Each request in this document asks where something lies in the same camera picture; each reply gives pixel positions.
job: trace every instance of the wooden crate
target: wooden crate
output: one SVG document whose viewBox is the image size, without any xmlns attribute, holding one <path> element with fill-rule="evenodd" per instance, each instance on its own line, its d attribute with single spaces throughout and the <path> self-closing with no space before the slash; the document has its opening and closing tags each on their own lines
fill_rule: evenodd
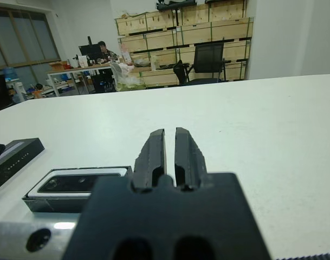
<svg viewBox="0 0 330 260">
<path fill-rule="evenodd" d="M 164 29 L 177 25 L 172 10 L 149 12 L 136 17 L 115 19 L 119 35 L 129 35 L 150 30 Z"/>
<path fill-rule="evenodd" d="M 148 50 L 173 47 L 177 45 L 176 30 L 146 34 Z"/>
<path fill-rule="evenodd" d="M 118 18 L 115 19 L 119 35 L 128 35 L 131 33 L 139 33 L 147 31 L 147 22 L 145 15 L 136 17 Z"/>
<path fill-rule="evenodd" d="M 196 47 L 180 48 L 177 51 L 177 60 L 182 60 L 184 63 L 193 64 L 195 58 Z M 225 42 L 223 57 L 226 61 L 237 61 L 248 59 L 250 53 L 250 40 Z"/>
<path fill-rule="evenodd" d="M 120 38 L 119 43 L 123 44 L 130 53 L 147 50 L 147 41 L 144 35 Z"/>
<path fill-rule="evenodd" d="M 244 80 L 245 79 L 245 69 L 247 63 L 246 62 L 236 62 L 227 64 L 226 66 L 226 76 L 229 81 L 233 80 Z M 131 76 L 141 77 L 147 87 L 163 87 L 163 86 L 173 86 L 178 85 L 179 81 L 173 69 L 164 69 L 164 70 L 156 70 L 156 71 L 146 71 L 139 73 L 130 73 Z M 195 73 L 192 71 L 189 74 L 190 80 L 194 79 L 204 79 L 204 78 L 212 78 L 211 73 Z"/>
<path fill-rule="evenodd" d="M 137 59 L 146 59 L 151 61 L 151 57 L 158 57 L 159 65 L 169 65 L 175 64 L 176 60 L 176 50 L 161 50 L 161 51 L 151 51 L 147 53 L 140 53 L 140 54 L 131 54 L 132 60 Z"/>
<path fill-rule="evenodd" d="M 153 32 L 119 39 L 120 44 L 130 52 L 161 49 L 177 45 L 176 30 Z"/>
<path fill-rule="evenodd" d="M 157 30 L 162 28 L 175 27 L 176 15 L 172 10 L 162 12 L 150 12 L 145 15 L 147 20 L 147 30 Z"/>
<path fill-rule="evenodd" d="M 212 22 L 212 41 L 252 37 L 253 26 L 253 18 Z"/>
<path fill-rule="evenodd" d="M 150 30 L 165 29 L 176 26 L 187 26 L 207 22 L 235 20 L 245 17 L 246 0 L 231 0 L 181 8 L 176 14 L 172 10 L 147 12 L 135 17 L 115 19 L 118 34 L 130 35 Z"/>
<path fill-rule="evenodd" d="M 245 69 L 247 67 L 246 62 L 236 62 L 226 65 L 226 78 L 229 81 L 233 80 L 244 80 L 245 79 Z M 212 78 L 211 73 L 195 73 L 193 70 L 189 74 L 189 79 L 206 79 Z"/>
<path fill-rule="evenodd" d="M 178 84 L 178 78 L 173 69 L 163 69 L 141 73 L 130 73 L 131 76 L 141 77 L 147 87 L 161 87 Z"/>
<path fill-rule="evenodd" d="M 239 39 L 253 35 L 254 20 L 242 18 L 177 27 L 177 44 L 196 44 L 222 39 Z"/>
<path fill-rule="evenodd" d="M 235 20 L 244 17 L 245 1 L 233 0 L 211 4 L 201 4 L 181 8 L 178 14 L 179 25 Z"/>
<path fill-rule="evenodd" d="M 209 9 L 209 22 L 243 18 L 244 5 L 244 0 L 212 3 Z"/>
</svg>

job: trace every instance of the office room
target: office room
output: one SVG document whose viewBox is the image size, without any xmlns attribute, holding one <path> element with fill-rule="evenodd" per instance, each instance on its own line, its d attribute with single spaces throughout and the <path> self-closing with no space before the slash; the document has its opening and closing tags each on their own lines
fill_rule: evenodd
<svg viewBox="0 0 330 260">
<path fill-rule="evenodd" d="M 0 259 L 297 257 L 330 260 L 330 0 L 0 0 Z"/>
</svg>

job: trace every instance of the screw hole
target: screw hole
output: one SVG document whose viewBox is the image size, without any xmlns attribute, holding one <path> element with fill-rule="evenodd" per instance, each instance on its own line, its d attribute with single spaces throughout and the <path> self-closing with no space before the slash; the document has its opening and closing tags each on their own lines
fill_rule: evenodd
<svg viewBox="0 0 330 260">
<path fill-rule="evenodd" d="M 113 259 L 152 260 L 152 250 L 149 243 L 142 238 L 127 239 L 118 246 Z"/>
<path fill-rule="evenodd" d="M 26 244 L 29 252 L 36 252 L 43 249 L 50 240 L 51 232 L 49 229 L 39 229 L 32 233 Z"/>
<path fill-rule="evenodd" d="M 214 260 L 215 257 L 206 240 L 200 237 L 185 237 L 177 243 L 174 259 Z"/>
</svg>

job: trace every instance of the office chair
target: office chair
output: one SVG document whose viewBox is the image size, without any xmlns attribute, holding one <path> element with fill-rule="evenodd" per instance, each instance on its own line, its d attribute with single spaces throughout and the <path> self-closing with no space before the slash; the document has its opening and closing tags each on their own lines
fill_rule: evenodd
<svg viewBox="0 0 330 260">
<path fill-rule="evenodd" d="M 187 70 L 188 65 L 179 61 L 173 71 L 181 85 L 199 85 L 210 84 L 226 81 L 226 67 L 223 59 L 224 43 L 207 43 L 200 44 L 195 48 L 195 59 L 193 65 Z M 195 73 L 212 73 L 212 78 L 209 79 L 194 79 L 189 80 L 189 73 L 194 69 Z M 224 71 L 224 80 L 220 79 L 221 72 Z M 183 72 L 186 74 L 186 79 L 183 81 Z M 213 78 L 214 73 L 219 73 L 218 78 Z"/>
</svg>

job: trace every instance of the desk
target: desk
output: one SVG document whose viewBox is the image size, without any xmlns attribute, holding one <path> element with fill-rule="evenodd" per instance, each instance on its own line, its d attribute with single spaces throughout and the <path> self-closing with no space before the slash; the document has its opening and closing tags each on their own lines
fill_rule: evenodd
<svg viewBox="0 0 330 260">
<path fill-rule="evenodd" d="M 48 75 L 48 79 L 49 79 L 49 81 L 50 81 L 50 83 L 53 87 L 53 90 L 55 92 L 55 95 L 60 96 L 60 93 L 59 93 L 59 91 L 57 90 L 57 88 L 54 84 L 52 76 L 68 73 L 68 74 L 70 74 L 71 78 L 74 79 L 73 73 L 82 73 L 82 72 L 89 72 L 89 71 L 92 71 L 92 70 L 109 69 L 109 68 L 110 68 L 109 63 L 95 64 L 95 65 L 92 65 L 92 66 L 86 67 L 86 68 L 52 70 L 52 71 L 47 72 L 47 75 Z M 86 84 L 86 81 L 84 80 L 84 77 L 83 77 L 83 83 L 84 83 L 84 86 L 85 86 L 85 89 L 86 89 L 87 93 L 89 93 L 88 86 Z M 75 89 L 77 89 L 77 85 L 76 85 L 75 81 L 73 81 L 73 84 L 74 84 Z"/>
<path fill-rule="evenodd" d="M 174 177 L 178 126 L 209 172 L 237 174 L 273 259 L 330 252 L 330 75 L 39 99 L 0 111 L 0 143 L 39 137 L 46 148 L 0 188 L 0 222 L 53 218 L 21 200 L 49 170 L 133 166 L 159 128 Z"/>
</svg>

